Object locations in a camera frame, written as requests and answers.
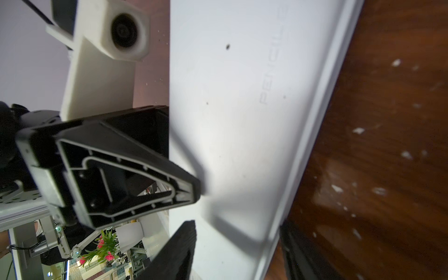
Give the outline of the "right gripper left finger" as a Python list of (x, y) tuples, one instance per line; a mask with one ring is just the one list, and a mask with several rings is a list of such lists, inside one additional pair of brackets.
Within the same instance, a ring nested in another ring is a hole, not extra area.
[(185, 221), (137, 278), (139, 280), (188, 280), (196, 241), (195, 221)]

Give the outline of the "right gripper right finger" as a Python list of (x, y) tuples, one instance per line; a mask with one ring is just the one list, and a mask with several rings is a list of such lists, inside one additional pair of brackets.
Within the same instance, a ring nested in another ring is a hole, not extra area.
[(343, 277), (296, 225), (280, 226), (280, 241), (288, 280), (341, 280)]

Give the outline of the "light blue pencil case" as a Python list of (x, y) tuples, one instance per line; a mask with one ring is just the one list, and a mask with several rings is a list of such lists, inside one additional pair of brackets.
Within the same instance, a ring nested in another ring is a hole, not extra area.
[(170, 151), (201, 197), (194, 280), (262, 280), (362, 1), (172, 1)]

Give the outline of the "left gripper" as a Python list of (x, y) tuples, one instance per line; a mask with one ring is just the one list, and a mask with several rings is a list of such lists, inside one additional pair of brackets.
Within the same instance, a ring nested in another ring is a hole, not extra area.
[(2, 101), (1, 196), (37, 188), (59, 224), (92, 229), (201, 196), (198, 178), (169, 160), (167, 106), (61, 121)]

